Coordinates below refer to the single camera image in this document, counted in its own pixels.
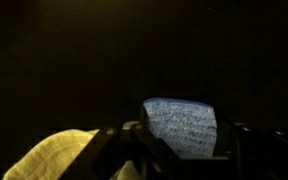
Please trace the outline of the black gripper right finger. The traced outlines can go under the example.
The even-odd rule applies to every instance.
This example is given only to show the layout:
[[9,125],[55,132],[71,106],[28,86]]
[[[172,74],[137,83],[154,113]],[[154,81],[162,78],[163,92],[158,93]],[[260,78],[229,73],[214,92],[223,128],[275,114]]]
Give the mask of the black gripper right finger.
[[235,122],[215,107],[218,136],[227,132],[224,149],[234,162],[238,180],[288,180],[288,130],[260,132],[248,123]]

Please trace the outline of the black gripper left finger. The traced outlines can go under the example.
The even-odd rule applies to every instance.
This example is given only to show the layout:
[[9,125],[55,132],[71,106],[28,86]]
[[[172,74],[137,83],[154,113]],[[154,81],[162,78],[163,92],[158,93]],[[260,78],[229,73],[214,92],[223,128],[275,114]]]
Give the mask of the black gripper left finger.
[[181,160],[149,129],[147,110],[141,107],[138,121],[129,127],[101,129],[94,137],[99,153],[93,162],[96,180],[109,180],[127,161],[135,164],[141,180],[180,180]]

